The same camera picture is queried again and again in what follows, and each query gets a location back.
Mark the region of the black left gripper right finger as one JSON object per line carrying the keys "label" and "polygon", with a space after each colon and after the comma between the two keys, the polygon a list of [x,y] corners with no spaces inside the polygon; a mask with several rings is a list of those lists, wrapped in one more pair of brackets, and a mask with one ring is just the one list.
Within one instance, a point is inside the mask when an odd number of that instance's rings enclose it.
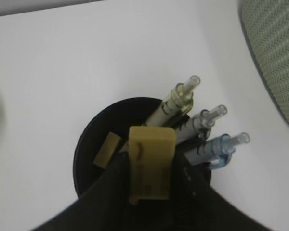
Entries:
{"label": "black left gripper right finger", "polygon": [[176,154],[171,173],[174,225],[180,231],[266,231],[268,228],[222,198],[210,186],[211,171]]}

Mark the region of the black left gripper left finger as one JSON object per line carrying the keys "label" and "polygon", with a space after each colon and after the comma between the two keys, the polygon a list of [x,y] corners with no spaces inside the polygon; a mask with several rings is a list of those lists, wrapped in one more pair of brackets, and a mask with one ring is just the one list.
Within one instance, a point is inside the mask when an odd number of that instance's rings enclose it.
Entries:
{"label": "black left gripper left finger", "polygon": [[81,197],[35,231],[121,231],[129,206],[129,153],[113,162]]}

